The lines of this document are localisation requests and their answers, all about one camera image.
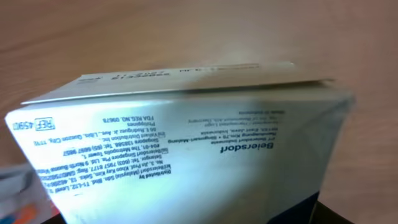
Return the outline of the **white blue medicine box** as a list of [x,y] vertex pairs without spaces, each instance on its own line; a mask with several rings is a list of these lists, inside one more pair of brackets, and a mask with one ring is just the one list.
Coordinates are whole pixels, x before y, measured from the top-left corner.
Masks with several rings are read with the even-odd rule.
[[141,70],[5,121],[67,223],[308,223],[353,101],[291,63]]

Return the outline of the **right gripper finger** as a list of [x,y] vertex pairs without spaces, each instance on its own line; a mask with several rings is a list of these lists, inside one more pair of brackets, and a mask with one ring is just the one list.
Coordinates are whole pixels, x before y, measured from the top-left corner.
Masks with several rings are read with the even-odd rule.
[[337,214],[324,204],[317,202],[312,214],[310,224],[354,224]]

